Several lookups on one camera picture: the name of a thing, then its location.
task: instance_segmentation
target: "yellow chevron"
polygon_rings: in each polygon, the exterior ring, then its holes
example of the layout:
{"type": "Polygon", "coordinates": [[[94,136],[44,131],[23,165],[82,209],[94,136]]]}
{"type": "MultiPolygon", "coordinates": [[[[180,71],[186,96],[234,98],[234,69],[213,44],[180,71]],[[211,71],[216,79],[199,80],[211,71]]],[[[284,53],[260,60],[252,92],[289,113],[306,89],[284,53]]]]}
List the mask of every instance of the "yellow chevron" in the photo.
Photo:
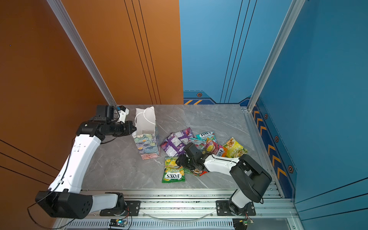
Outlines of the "yellow chevron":
{"type": "Polygon", "coordinates": [[[275,147],[273,147],[272,145],[268,145],[268,155],[270,155],[270,149],[273,149],[276,151],[275,147]]]}
{"type": "Polygon", "coordinates": [[[259,127],[259,122],[263,121],[261,118],[257,118],[257,127],[259,127]]]}
{"type": "Polygon", "coordinates": [[[266,127],[264,127],[264,126],[261,125],[261,131],[260,131],[261,136],[262,136],[262,130],[267,130],[267,129],[266,129],[266,127]]]}
{"type": "Polygon", "coordinates": [[[280,159],[275,157],[275,156],[272,156],[272,166],[275,166],[275,160],[277,160],[278,162],[281,163],[280,159]]]}
{"type": "Polygon", "coordinates": [[[194,105],[196,105],[196,104],[200,103],[201,101],[202,101],[202,100],[197,101],[196,103],[194,103],[194,105]]]}
{"type": "Polygon", "coordinates": [[[287,177],[287,175],[286,175],[286,173],[282,170],[282,169],[280,169],[279,167],[277,168],[277,178],[280,180],[280,173],[282,173],[282,174],[284,174],[286,177],[287,177]]]}
{"type": "Polygon", "coordinates": [[[256,113],[258,113],[258,114],[259,114],[259,112],[258,112],[258,111],[254,111],[254,119],[255,119],[255,114],[256,114],[256,113]]]}

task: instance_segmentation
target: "marble surface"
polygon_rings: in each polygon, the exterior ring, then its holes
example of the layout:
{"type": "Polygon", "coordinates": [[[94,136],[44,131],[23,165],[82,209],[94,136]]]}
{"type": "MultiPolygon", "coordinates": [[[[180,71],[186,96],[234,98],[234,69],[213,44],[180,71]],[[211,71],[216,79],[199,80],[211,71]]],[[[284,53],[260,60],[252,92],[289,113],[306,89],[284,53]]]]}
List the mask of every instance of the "marble surface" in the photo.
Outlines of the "marble surface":
{"type": "MultiPolygon", "coordinates": [[[[151,105],[127,105],[130,113],[126,120],[134,120],[135,108],[151,105]]],[[[255,151],[244,114],[239,105],[154,105],[159,132],[159,143],[171,133],[192,129],[193,134],[214,131],[217,142],[225,144],[234,137],[248,149],[248,154],[260,163],[255,151]]],[[[162,183],[166,153],[160,157],[142,160],[132,136],[118,137],[100,145],[92,157],[83,179],[82,189],[175,189],[175,188],[237,188],[231,176],[210,172],[200,177],[185,174],[185,182],[162,183]]]]}

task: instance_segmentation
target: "blue wall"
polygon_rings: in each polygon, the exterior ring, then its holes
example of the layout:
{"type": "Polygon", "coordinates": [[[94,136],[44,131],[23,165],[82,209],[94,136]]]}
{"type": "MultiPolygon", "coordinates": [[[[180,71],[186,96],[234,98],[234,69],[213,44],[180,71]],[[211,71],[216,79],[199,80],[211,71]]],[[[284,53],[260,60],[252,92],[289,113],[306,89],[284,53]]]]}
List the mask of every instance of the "blue wall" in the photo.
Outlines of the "blue wall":
{"type": "Polygon", "coordinates": [[[367,214],[368,179],[356,183],[368,177],[367,9],[368,1],[305,1],[261,93],[295,163],[307,230],[338,220],[329,229],[350,229],[345,218],[367,214]]]}
{"type": "Polygon", "coordinates": [[[216,103],[251,95],[290,3],[180,0],[184,91],[204,91],[216,103]]]}

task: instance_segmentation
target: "purple candy bag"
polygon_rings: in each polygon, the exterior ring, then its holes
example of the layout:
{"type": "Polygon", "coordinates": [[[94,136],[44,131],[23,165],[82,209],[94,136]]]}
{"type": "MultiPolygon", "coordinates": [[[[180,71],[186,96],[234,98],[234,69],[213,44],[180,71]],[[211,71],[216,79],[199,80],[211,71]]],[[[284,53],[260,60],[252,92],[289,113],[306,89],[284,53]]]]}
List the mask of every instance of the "purple candy bag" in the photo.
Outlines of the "purple candy bag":
{"type": "Polygon", "coordinates": [[[185,145],[178,137],[175,136],[174,133],[171,133],[170,136],[168,136],[161,144],[161,148],[168,156],[178,156],[179,154],[183,154],[184,147],[185,145]]]}
{"type": "Polygon", "coordinates": [[[189,128],[184,129],[182,131],[174,133],[174,135],[183,142],[183,144],[187,145],[189,138],[193,137],[192,130],[189,128]]]}

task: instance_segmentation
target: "orange wall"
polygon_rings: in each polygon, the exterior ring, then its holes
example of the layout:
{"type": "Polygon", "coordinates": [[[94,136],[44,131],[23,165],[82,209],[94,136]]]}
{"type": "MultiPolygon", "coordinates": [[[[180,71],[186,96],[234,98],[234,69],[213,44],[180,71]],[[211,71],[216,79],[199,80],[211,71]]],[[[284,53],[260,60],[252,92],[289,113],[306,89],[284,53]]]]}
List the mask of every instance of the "orange wall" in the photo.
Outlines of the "orange wall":
{"type": "Polygon", "coordinates": [[[118,104],[182,104],[179,0],[62,0],[118,104]]]}
{"type": "MultiPolygon", "coordinates": [[[[57,169],[0,142],[1,153],[45,172],[0,154],[0,228],[39,229],[26,207],[61,169],[79,124],[107,103],[45,0],[0,1],[0,31],[0,139],[57,169]]],[[[37,206],[31,213],[54,221],[37,206]]]]}

